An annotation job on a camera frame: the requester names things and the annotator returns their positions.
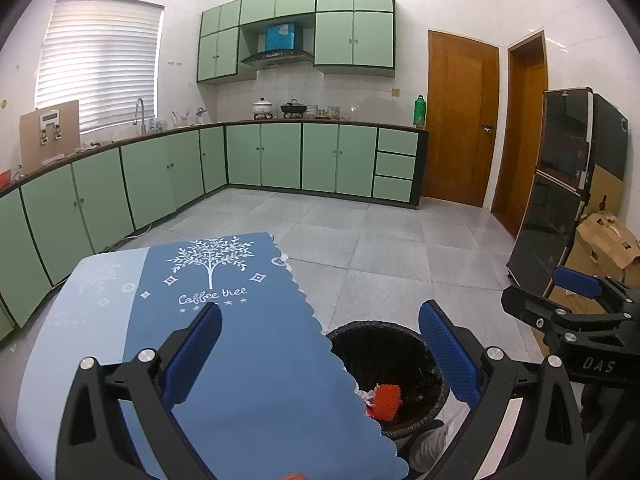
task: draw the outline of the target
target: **blue box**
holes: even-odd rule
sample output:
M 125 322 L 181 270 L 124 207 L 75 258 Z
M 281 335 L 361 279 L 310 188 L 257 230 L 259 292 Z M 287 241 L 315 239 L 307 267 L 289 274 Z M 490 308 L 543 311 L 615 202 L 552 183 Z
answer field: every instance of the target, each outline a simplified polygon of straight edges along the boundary
M 292 48 L 302 50 L 302 30 L 295 23 L 281 23 L 267 27 L 265 50 Z

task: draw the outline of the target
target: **window blind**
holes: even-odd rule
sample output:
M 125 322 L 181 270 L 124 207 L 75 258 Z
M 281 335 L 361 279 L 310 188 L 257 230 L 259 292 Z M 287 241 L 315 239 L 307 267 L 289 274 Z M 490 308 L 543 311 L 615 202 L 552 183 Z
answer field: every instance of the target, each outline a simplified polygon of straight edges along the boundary
M 80 132 L 156 115 L 163 8 L 133 0 L 57 0 L 36 78 L 36 108 L 79 100 Z

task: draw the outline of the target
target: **white pot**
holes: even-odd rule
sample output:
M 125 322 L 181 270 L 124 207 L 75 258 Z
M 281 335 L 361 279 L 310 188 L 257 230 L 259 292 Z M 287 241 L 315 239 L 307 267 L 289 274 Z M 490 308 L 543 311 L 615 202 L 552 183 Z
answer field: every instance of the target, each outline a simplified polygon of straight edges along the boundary
M 272 106 L 270 102 L 264 100 L 264 97 L 261 97 L 259 101 L 254 103 L 252 111 L 254 115 L 268 115 L 271 113 Z

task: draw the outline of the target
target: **faucet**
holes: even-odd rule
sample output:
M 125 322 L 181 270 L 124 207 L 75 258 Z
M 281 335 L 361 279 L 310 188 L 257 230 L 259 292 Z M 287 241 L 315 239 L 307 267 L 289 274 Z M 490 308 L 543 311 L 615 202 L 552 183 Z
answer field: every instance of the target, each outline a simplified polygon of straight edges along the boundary
M 142 108 L 142 124 L 140 124 L 140 135 L 146 135 L 145 102 L 142 100 L 142 97 L 139 97 L 136 101 L 136 114 L 133 117 L 133 124 L 138 124 L 138 103 L 140 103 L 140 107 Z

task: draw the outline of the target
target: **range hood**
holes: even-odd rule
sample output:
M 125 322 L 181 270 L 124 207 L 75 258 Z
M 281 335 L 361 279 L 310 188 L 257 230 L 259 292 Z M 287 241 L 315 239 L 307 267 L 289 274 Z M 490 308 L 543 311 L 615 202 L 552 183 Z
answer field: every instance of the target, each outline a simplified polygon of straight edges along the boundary
M 276 50 L 266 50 L 253 54 L 241 62 L 256 68 L 273 68 L 293 63 L 311 62 L 314 57 L 306 50 L 295 50 L 293 48 L 279 48 Z

